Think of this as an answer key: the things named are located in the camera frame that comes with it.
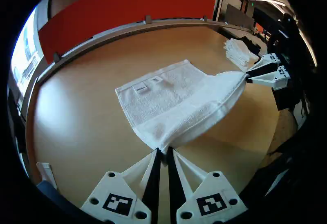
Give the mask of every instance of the screw hole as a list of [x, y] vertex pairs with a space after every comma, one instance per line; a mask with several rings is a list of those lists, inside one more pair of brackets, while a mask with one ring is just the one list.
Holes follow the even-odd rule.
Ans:
[[90, 203], [93, 205], [97, 205], [99, 203], [99, 200], [97, 200], [96, 198], [90, 198]]
[[181, 214], [181, 218], [184, 220], [190, 219], [192, 217], [192, 213], [191, 212], [183, 212]]
[[146, 213], [144, 213], [143, 211], [137, 211], [135, 213], [135, 216], [137, 219], [145, 219], [148, 215]]
[[237, 199], [231, 199], [231, 200], [229, 201], [229, 204], [230, 204], [230, 205], [236, 205], [236, 204], [237, 204]]
[[113, 221], [110, 221], [110, 220], [105, 220], [104, 223], [116, 224], [116, 223], [114, 223]]

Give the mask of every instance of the window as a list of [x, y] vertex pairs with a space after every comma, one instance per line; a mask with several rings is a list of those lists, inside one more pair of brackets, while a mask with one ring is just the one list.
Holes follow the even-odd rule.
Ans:
[[43, 57], [43, 53], [37, 51], [34, 42], [38, 41], [38, 37], [36, 38], [38, 33], [34, 24], [35, 11], [36, 8], [27, 19], [11, 58], [11, 71], [22, 96], [25, 95], [31, 76]]

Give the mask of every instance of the cloth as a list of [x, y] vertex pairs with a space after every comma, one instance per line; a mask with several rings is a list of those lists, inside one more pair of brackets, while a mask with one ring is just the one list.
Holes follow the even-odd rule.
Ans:
[[166, 153], [220, 121], [243, 92], [245, 76], [210, 76], [184, 60], [117, 88], [116, 94], [136, 135]]
[[241, 40], [227, 40], [225, 42], [224, 49], [226, 50], [226, 57], [237, 65], [242, 72], [246, 72], [248, 70], [250, 60], [259, 60], [259, 57], [249, 51], [248, 47]]

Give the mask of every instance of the white plastic bracket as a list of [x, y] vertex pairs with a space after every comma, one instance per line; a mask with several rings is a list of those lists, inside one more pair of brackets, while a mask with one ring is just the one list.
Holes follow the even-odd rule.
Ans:
[[249, 68], [248, 71], [263, 67], [270, 63], [280, 64], [280, 59], [277, 57], [277, 55], [275, 53], [263, 55], [261, 57], [260, 61], [258, 61], [251, 68]]
[[[247, 210], [221, 171], [207, 173], [175, 150], [173, 156], [186, 197], [186, 202], [176, 212], [178, 224], [226, 222]], [[195, 192], [191, 190], [181, 162], [200, 182]]]
[[122, 173], [106, 172], [81, 210], [104, 222], [151, 223], [151, 211], [131, 190], [129, 184], [143, 175], [139, 195], [144, 194], [156, 153], [154, 150]]
[[277, 71], [249, 78], [252, 83], [272, 87], [274, 90], [280, 90], [287, 86], [287, 81], [291, 77], [285, 66], [279, 66]]

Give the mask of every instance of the desk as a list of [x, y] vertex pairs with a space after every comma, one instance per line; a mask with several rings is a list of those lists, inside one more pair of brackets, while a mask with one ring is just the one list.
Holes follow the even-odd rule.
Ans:
[[[106, 171], [122, 172], [151, 152], [129, 125], [115, 88], [184, 59], [211, 75], [238, 70], [226, 59], [226, 40], [207, 27], [150, 31], [88, 52], [48, 79], [32, 120], [34, 150], [37, 161], [51, 164], [60, 192], [81, 207]], [[247, 84], [221, 122], [178, 151], [208, 172], [223, 171], [240, 192], [264, 158], [277, 120], [270, 88]], [[163, 167], [159, 222], [168, 220]]]

